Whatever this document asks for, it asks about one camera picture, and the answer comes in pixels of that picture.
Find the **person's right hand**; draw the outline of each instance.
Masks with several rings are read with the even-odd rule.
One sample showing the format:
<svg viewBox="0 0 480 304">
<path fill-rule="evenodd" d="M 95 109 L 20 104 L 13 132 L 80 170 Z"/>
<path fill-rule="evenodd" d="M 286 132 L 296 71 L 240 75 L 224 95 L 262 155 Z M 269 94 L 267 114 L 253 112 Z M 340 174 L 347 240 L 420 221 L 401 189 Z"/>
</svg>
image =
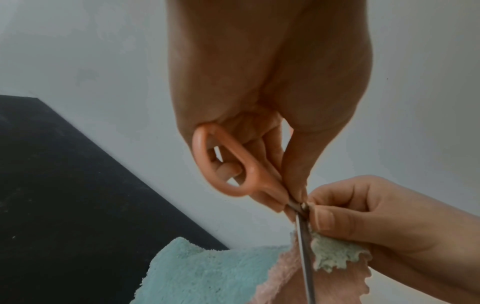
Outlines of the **person's right hand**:
<svg viewBox="0 0 480 304">
<path fill-rule="evenodd" d="M 366 244 L 369 265 L 452 303 L 480 303 L 480 218 L 375 176 L 309 196 L 320 234 Z"/>
</svg>

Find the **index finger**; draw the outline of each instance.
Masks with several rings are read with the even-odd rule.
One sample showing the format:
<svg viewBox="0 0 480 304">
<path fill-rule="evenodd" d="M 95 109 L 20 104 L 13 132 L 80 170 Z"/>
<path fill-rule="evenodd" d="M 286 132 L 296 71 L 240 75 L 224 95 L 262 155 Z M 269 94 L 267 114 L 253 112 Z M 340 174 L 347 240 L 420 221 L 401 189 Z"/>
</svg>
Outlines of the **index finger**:
<svg viewBox="0 0 480 304">
<path fill-rule="evenodd" d="M 308 196 L 307 202 L 316 205 L 339 206 L 356 211 L 368 211 L 368 194 L 372 178 L 358 176 L 322 185 Z"/>
</svg>

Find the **white wall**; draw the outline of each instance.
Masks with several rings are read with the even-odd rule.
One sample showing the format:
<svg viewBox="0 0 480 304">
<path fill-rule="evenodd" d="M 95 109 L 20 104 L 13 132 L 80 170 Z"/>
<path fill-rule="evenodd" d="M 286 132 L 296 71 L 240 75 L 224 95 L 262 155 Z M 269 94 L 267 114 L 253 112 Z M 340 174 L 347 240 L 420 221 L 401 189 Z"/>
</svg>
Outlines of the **white wall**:
<svg viewBox="0 0 480 304">
<path fill-rule="evenodd" d="M 282 216 L 208 187 L 177 134 L 161 0 L 4 3 L 0 92 L 45 101 L 229 247 L 288 243 Z M 480 2 L 369 7 L 371 84 L 309 189 L 376 174 L 480 214 Z M 365 303 L 436 302 L 378 273 L 369 284 Z"/>
</svg>

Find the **cloth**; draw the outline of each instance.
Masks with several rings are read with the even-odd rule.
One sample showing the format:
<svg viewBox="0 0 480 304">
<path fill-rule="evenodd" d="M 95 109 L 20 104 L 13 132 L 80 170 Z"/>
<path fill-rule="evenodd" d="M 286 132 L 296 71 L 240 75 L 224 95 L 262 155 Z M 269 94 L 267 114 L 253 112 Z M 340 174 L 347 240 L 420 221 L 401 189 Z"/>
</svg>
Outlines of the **cloth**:
<svg viewBox="0 0 480 304">
<path fill-rule="evenodd" d="M 225 251 L 177 238 L 152 260 L 130 304 L 304 304 L 300 252 L 292 235 L 292 246 Z M 315 233 L 312 249 L 317 303 L 360 303 L 369 291 L 368 251 Z"/>
</svg>

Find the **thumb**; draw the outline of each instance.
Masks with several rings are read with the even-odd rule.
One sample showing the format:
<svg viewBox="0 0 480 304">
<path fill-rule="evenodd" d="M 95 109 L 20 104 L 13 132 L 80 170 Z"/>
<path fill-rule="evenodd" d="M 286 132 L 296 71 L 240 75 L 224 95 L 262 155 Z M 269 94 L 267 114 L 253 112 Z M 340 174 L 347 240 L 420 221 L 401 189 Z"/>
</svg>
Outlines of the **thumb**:
<svg viewBox="0 0 480 304">
<path fill-rule="evenodd" d="M 325 147 L 343 126 L 321 132 L 294 131 L 283 154 L 281 177 L 298 202 L 306 202 L 307 179 Z"/>
<path fill-rule="evenodd" d="M 357 242 L 382 243 L 385 232 L 378 216 L 335 206 L 310 206 L 310 224 L 322 235 Z"/>
</svg>

